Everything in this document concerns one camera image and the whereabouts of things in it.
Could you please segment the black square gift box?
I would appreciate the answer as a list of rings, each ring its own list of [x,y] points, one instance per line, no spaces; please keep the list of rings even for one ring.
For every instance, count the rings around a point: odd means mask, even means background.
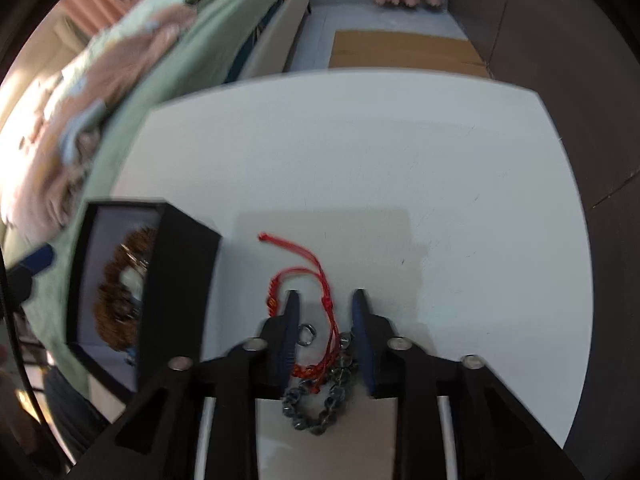
[[[129,402],[176,356],[198,361],[222,237],[166,202],[88,203],[68,281],[66,342]]]

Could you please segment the pink floral fleece blanket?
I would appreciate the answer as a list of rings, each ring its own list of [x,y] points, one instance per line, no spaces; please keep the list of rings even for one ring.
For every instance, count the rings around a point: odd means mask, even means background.
[[[75,214],[102,139],[101,125],[195,21],[186,4],[159,10],[133,35],[99,48],[64,96],[46,81],[32,109],[1,133],[1,220],[31,242],[55,237]]]

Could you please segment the white bedside table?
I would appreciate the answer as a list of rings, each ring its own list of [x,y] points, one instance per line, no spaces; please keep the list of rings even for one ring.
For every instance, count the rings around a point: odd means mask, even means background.
[[[574,172],[535,92],[408,70],[326,70],[232,84],[148,115],[112,188],[162,198],[222,237],[203,352],[253,336],[270,278],[311,250],[337,322],[350,298],[435,356],[487,365],[552,440],[499,440],[480,400],[471,479],[573,479],[564,453],[592,332],[590,244]]]

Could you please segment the brown cardboard sheet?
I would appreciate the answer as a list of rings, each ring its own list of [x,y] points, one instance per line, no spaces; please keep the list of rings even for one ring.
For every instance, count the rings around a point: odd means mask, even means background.
[[[406,68],[490,77],[468,40],[384,30],[336,32],[329,68]]]

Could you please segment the dark brown wardrobe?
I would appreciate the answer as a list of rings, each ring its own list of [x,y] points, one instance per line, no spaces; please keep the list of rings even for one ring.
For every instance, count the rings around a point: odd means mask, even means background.
[[[492,76],[539,93],[585,209],[593,329],[566,452],[591,478],[639,468],[639,0],[448,0]]]

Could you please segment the green bed sheet mattress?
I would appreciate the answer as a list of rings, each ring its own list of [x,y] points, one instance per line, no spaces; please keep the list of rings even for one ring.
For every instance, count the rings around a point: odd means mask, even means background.
[[[36,279],[35,296],[27,304],[26,314],[58,370],[83,396],[89,393],[89,372],[66,344],[66,300],[86,203],[110,194],[146,114],[157,105],[227,80],[243,44],[278,1],[200,0],[196,4],[194,24],[107,119],[98,154],[81,190],[78,211],[67,226],[46,238],[53,246],[55,260]]]

